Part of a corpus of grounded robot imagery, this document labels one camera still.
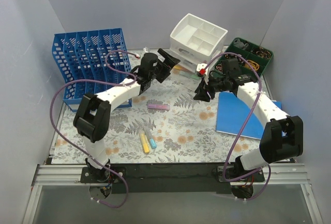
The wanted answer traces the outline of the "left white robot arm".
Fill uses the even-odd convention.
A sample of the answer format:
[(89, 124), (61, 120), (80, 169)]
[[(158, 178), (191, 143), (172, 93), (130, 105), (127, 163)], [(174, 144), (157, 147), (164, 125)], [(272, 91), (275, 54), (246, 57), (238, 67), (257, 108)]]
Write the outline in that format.
[(144, 53), (140, 65), (126, 72), (120, 84), (97, 94), (86, 93), (81, 100), (73, 125), (83, 137), (88, 153), (85, 160), (88, 172), (100, 183), (106, 182), (111, 175), (103, 140), (109, 129), (111, 112), (149, 89), (153, 80), (162, 83), (180, 62), (163, 49), (159, 49), (158, 53), (164, 60), (160, 60), (155, 53)]

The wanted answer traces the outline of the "orange pink highlighter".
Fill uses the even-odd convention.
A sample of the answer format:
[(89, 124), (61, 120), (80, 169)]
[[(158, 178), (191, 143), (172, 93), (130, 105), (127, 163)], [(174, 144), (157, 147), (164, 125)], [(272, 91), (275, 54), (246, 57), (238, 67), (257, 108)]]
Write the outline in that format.
[(182, 66), (180, 66), (180, 65), (176, 65), (176, 66), (174, 66), (174, 67), (173, 67), (173, 70), (177, 70), (177, 71), (184, 71), (184, 70), (185, 70), (185, 68), (184, 68), (184, 67), (182, 67)]

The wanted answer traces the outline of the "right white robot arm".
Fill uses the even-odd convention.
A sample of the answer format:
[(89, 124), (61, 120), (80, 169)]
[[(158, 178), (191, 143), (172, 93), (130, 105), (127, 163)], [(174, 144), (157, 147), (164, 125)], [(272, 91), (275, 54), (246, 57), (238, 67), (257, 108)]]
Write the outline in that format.
[(249, 114), (254, 114), (264, 128), (258, 148), (238, 156), (230, 168), (223, 166), (224, 181), (246, 181), (264, 166), (303, 154), (303, 120), (278, 108), (261, 91), (260, 80), (242, 72), (236, 58), (222, 61), (221, 77), (211, 76), (208, 67), (208, 64), (197, 65), (201, 82), (194, 99), (209, 102), (216, 92), (229, 91), (250, 108)]

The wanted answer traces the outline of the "blue highlighter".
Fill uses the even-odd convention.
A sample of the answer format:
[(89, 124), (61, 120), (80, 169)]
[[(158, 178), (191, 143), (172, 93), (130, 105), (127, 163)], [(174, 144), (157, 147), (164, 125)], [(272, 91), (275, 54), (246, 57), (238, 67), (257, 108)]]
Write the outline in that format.
[(157, 148), (157, 144), (156, 144), (155, 139), (153, 138), (153, 136), (151, 134), (151, 131), (147, 127), (144, 127), (144, 132), (145, 132), (145, 135), (147, 137), (147, 140), (148, 140), (151, 148), (152, 149), (156, 149)]

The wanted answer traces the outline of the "green highlighter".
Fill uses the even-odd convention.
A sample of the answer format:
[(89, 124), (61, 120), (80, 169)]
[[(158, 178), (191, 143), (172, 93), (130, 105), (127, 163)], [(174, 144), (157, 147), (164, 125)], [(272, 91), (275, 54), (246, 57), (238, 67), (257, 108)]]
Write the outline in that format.
[(191, 73), (188, 73), (188, 72), (185, 72), (185, 71), (180, 71), (179, 74), (181, 76), (186, 77), (186, 78), (190, 78), (190, 79), (194, 79), (194, 80), (198, 80), (199, 79), (199, 77), (197, 77), (196, 75), (191, 74)]

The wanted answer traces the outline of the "white drawer organizer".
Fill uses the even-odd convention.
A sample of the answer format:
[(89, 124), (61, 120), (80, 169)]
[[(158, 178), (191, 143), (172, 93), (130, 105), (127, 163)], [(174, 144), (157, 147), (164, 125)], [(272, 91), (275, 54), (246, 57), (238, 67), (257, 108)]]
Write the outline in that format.
[(170, 34), (170, 51), (181, 66), (195, 72), (198, 64), (222, 52), (227, 34), (227, 29), (188, 13)]

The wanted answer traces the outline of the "yellow highlighter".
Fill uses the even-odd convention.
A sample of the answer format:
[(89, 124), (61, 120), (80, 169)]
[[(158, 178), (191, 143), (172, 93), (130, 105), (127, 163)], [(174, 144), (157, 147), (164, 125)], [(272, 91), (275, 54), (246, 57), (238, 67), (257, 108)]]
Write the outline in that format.
[(150, 150), (149, 150), (149, 146), (148, 146), (148, 142), (147, 142), (147, 138), (146, 138), (145, 133), (143, 131), (140, 131), (139, 132), (139, 137), (140, 137), (140, 140), (141, 140), (143, 152), (145, 154), (148, 154), (150, 152)]

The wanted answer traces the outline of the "blue plastic file rack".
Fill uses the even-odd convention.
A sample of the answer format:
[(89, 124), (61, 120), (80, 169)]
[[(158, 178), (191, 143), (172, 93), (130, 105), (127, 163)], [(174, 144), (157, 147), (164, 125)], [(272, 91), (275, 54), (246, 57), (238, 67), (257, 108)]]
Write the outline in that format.
[(109, 56), (108, 63), (117, 70), (130, 72), (121, 28), (55, 34), (52, 45), (53, 58), (66, 83), (79, 79), (122, 82), (126, 76), (104, 63), (105, 56), (113, 50), (116, 52)]

